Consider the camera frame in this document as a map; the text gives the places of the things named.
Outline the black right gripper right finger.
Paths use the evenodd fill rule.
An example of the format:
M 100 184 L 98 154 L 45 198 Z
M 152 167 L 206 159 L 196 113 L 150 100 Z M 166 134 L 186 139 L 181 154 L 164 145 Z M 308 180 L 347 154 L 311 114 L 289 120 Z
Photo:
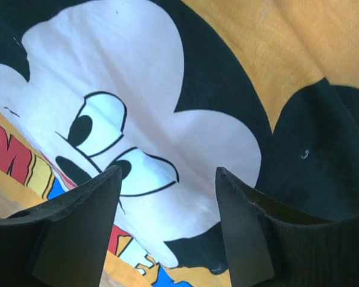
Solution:
M 359 286 L 359 215 L 328 221 L 215 173 L 233 286 Z

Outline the yellow pillowcase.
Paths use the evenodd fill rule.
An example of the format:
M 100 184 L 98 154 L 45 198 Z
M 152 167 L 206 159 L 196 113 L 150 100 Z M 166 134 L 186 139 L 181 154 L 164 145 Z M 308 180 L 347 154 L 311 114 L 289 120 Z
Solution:
M 233 286 L 215 173 L 359 215 L 359 1 L 0 1 L 0 189 L 118 166 L 105 278 Z

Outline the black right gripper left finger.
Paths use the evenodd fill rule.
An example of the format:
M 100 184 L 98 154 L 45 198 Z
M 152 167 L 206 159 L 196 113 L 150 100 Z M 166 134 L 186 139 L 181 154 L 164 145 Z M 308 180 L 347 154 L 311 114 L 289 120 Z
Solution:
M 0 218 L 0 286 L 98 286 L 122 182 L 112 166 L 86 183 Z

